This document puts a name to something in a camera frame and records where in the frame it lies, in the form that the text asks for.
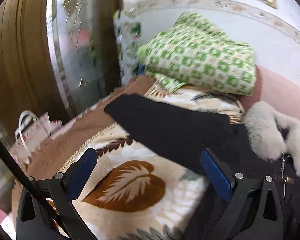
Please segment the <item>black coat with fur collar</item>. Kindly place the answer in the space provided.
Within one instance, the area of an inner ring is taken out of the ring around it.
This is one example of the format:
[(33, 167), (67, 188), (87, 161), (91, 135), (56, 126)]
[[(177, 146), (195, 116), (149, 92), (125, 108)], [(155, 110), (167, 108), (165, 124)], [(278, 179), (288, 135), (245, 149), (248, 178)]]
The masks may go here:
[[(292, 158), (260, 159), (250, 148), (245, 126), (230, 124), (224, 114), (192, 111), (136, 94), (119, 96), (104, 110), (133, 139), (195, 174), (207, 176), (200, 158), (209, 148), (234, 172), (250, 179), (270, 176), (281, 205), (282, 239), (300, 239), (300, 176)], [(225, 206), (210, 182), (182, 238), (203, 239)]]

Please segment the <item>green patterned folded quilt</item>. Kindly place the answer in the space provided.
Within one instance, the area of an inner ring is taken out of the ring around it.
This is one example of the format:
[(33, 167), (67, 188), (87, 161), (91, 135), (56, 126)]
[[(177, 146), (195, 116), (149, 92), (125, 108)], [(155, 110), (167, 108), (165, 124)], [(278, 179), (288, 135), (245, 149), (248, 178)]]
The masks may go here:
[(198, 13), (182, 13), (173, 27), (141, 46), (136, 57), (146, 75), (170, 92), (189, 84), (228, 94), (254, 93), (253, 48), (232, 40)]

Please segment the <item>white paper shopping bag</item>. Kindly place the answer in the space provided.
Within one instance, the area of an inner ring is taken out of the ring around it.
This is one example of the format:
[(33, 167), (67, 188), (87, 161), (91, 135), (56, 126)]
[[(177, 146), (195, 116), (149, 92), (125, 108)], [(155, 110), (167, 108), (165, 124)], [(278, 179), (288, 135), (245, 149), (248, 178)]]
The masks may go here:
[(23, 111), (14, 133), (15, 143), (10, 148), (11, 156), (19, 165), (29, 164), (36, 148), (60, 128), (62, 121), (51, 121), (47, 112), (38, 117), (32, 111)]

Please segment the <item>leaf pattern beige blanket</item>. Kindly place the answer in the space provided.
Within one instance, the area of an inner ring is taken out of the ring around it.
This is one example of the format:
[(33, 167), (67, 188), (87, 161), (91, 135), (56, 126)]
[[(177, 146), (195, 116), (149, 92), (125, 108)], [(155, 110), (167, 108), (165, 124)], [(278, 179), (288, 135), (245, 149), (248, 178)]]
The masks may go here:
[(104, 112), (109, 102), (132, 93), (185, 109), (225, 114), (231, 124), (239, 123), (244, 113), (232, 96), (194, 86), (170, 93), (153, 78), (136, 76), (42, 142), (29, 157), (18, 158), (18, 164), (27, 175), (49, 179), (93, 148), (97, 165), (73, 205), (95, 236), (179, 239), (209, 180), (158, 156)]

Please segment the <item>frosted glass door panel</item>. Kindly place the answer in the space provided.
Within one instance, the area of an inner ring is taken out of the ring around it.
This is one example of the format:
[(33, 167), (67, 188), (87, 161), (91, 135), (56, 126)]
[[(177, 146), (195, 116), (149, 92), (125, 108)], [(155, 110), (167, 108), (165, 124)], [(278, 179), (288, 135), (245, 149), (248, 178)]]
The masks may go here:
[(57, 87), (70, 116), (102, 98), (104, 74), (94, 35), (96, 0), (47, 0), (47, 41)]

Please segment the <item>wooden door frame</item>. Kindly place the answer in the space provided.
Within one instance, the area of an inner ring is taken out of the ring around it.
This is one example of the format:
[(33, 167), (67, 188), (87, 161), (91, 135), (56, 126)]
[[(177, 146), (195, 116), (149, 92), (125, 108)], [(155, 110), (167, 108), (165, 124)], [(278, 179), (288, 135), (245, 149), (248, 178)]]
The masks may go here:
[(24, 110), (69, 119), (51, 63), (46, 5), (47, 0), (0, 3), (0, 121), (10, 134)]

